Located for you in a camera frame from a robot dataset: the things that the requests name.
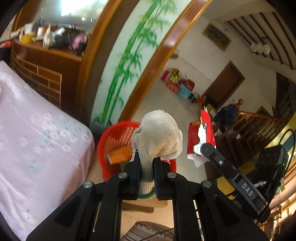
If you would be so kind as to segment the orange cardboard box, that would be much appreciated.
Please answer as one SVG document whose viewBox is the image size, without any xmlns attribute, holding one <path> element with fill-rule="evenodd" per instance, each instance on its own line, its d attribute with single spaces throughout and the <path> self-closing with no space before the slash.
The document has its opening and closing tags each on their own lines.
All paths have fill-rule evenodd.
<svg viewBox="0 0 296 241">
<path fill-rule="evenodd" d="M 132 158 L 132 153 L 132 147 L 125 146 L 109 152 L 107 154 L 107 159 L 111 165 L 129 162 Z"/>
</svg>

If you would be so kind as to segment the red white snack bag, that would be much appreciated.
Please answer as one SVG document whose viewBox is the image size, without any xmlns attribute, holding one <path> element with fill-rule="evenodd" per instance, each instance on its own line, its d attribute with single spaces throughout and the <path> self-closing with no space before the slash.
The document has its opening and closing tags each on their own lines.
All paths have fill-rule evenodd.
<svg viewBox="0 0 296 241">
<path fill-rule="evenodd" d="M 211 117 L 207 108 L 200 111 L 200 119 L 189 124 L 187 140 L 187 158 L 196 168 L 208 162 L 201 153 L 201 145 L 209 143 L 216 147 Z"/>
</svg>

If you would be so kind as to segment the white knit glove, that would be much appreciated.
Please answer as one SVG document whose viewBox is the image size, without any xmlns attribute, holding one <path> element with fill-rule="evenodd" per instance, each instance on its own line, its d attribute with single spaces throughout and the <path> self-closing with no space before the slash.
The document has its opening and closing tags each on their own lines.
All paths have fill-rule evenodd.
<svg viewBox="0 0 296 241">
<path fill-rule="evenodd" d="M 153 110 L 144 115 L 133 132 L 132 149 L 132 160 L 138 153 L 142 168 L 139 199 L 152 199 L 156 195 L 152 161 L 154 158 L 177 158 L 183 149 L 183 134 L 170 114 L 160 109 Z"/>
</svg>

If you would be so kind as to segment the red plastic mesh basket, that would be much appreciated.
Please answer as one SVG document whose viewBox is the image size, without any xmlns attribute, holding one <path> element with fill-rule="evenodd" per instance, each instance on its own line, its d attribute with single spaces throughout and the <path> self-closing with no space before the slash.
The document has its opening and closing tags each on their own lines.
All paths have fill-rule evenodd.
<svg viewBox="0 0 296 241">
<path fill-rule="evenodd" d="M 132 134 L 138 127 L 138 122 L 126 120 L 111 125 L 103 132 L 98 142 L 97 153 L 104 181 L 122 172 L 125 164 L 128 163 L 111 165 L 107 154 L 121 147 L 132 146 Z"/>
</svg>

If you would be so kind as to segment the brown wooden door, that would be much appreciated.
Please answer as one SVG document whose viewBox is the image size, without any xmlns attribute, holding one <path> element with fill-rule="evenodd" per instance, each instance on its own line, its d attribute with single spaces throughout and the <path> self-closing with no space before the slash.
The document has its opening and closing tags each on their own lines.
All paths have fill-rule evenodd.
<svg viewBox="0 0 296 241">
<path fill-rule="evenodd" d="M 244 80 L 245 77 L 243 74 L 232 61 L 229 61 L 202 95 L 205 99 L 204 105 L 207 106 L 210 104 L 218 110 L 238 89 Z"/>
</svg>

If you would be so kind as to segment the wooden sideboard cabinet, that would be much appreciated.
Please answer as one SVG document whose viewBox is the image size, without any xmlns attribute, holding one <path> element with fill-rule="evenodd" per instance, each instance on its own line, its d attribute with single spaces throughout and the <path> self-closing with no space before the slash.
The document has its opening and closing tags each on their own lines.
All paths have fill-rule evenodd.
<svg viewBox="0 0 296 241">
<path fill-rule="evenodd" d="M 11 46 L 11 68 L 46 100 L 74 115 L 82 58 L 71 51 L 45 49 L 41 44 Z"/>
</svg>

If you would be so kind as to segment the small framed landscape picture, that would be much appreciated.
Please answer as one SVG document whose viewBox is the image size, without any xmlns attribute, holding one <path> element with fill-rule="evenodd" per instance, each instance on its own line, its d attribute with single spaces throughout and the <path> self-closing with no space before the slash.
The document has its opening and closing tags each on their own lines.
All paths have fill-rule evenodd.
<svg viewBox="0 0 296 241">
<path fill-rule="evenodd" d="M 203 35 L 211 40 L 222 51 L 225 51 L 231 43 L 231 40 L 212 24 L 209 24 L 205 28 Z"/>
</svg>

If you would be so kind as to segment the yellow container on sideboard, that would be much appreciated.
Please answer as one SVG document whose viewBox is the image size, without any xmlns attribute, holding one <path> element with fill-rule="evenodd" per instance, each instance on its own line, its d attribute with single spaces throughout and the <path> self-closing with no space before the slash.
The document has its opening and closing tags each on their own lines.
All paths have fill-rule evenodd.
<svg viewBox="0 0 296 241">
<path fill-rule="evenodd" d="M 32 43 L 34 42 L 34 38 L 36 37 L 35 34 L 31 34 L 31 35 L 22 35 L 21 39 L 20 39 L 20 42 L 22 44 L 29 44 L 29 43 Z"/>
</svg>

